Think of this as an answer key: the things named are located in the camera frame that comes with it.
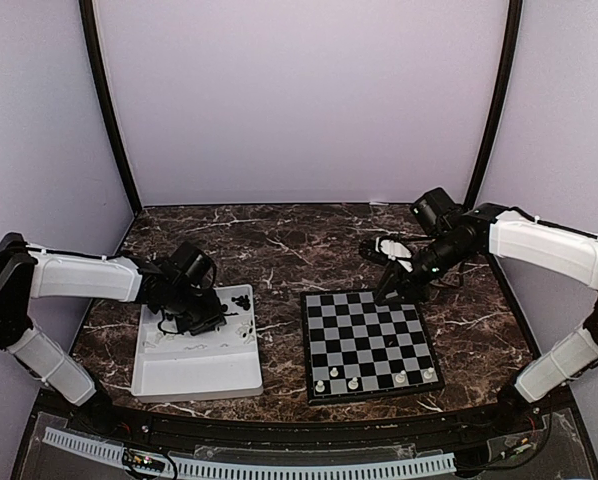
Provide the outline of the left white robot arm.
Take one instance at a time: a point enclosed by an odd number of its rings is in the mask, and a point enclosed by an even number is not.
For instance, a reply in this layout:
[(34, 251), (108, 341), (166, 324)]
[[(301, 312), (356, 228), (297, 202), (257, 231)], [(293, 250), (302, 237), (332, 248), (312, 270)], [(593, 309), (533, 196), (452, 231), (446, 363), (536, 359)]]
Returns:
[(59, 316), (75, 334), (95, 300), (142, 305), (175, 325), (176, 334), (203, 334), (225, 314), (215, 291), (217, 267), (198, 247), (182, 243), (169, 256), (95, 255), (26, 241), (9, 232), (0, 240), (0, 350), (12, 355), (71, 405), (99, 436), (120, 427), (105, 387), (53, 339)]

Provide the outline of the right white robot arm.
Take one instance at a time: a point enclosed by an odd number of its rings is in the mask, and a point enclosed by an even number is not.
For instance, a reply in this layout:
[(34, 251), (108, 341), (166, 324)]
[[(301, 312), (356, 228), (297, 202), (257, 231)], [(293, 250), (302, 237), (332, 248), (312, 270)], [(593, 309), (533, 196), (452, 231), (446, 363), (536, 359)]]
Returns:
[(512, 263), (516, 272), (524, 264), (543, 269), (527, 287), (515, 279), (515, 291), (532, 313), (566, 320), (552, 330), (562, 339), (524, 367), (490, 410), (490, 426), (509, 434), (526, 420), (527, 404), (598, 365), (598, 233), (492, 203), (465, 213), (437, 213), (426, 224), (431, 241), (419, 249), (395, 236), (370, 241), (370, 256), (386, 267), (375, 290), (378, 303), (422, 301), (431, 282), (478, 254)]

